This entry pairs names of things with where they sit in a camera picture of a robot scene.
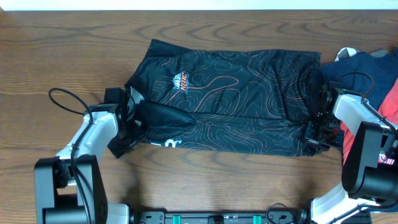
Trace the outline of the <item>black orange patterned jersey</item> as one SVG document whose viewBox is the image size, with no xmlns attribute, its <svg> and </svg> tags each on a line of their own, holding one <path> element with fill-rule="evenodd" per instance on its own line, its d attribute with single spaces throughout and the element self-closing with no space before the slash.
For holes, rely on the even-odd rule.
<svg viewBox="0 0 398 224">
<path fill-rule="evenodd" d="M 148 143 L 270 156 L 314 156 L 320 53 L 193 50 L 152 40 L 125 87 L 140 98 Z"/>
</svg>

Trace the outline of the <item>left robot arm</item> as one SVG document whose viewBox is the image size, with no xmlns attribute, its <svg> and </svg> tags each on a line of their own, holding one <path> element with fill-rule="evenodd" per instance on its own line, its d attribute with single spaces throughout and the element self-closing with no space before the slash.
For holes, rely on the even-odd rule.
<svg viewBox="0 0 398 224">
<path fill-rule="evenodd" d="M 131 151 L 143 135 L 134 124 L 142 97 L 133 89 L 108 88 L 104 101 L 84 104 L 83 122 L 54 157 L 34 166 L 37 223 L 134 223 L 125 203 L 109 202 L 99 161 L 106 149 L 115 158 Z"/>
</svg>

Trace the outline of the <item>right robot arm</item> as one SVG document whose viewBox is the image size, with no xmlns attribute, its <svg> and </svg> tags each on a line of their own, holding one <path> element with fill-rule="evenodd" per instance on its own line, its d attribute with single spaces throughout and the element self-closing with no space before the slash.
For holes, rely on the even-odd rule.
<svg viewBox="0 0 398 224">
<path fill-rule="evenodd" d="M 338 82 L 321 88 L 318 119 L 309 122 L 305 142 L 314 149 L 343 147 L 344 123 L 354 141 L 343 163 L 341 182 L 315 198 L 296 223 L 343 223 L 359 212 L 397 211 L 397 126 L 366 97 Z"/>
</svg>

